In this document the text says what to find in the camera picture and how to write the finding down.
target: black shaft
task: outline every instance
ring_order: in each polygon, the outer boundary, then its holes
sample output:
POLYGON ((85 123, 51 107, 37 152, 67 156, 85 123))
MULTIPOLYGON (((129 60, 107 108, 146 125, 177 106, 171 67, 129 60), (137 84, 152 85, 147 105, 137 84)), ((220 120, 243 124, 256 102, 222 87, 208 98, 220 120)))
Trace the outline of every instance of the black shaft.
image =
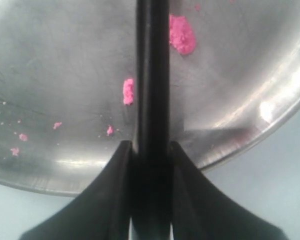
POLYGON ((169 1, 138 0, 136 10, 136 129, 141 161, 166 156, 169 144, 169 1))

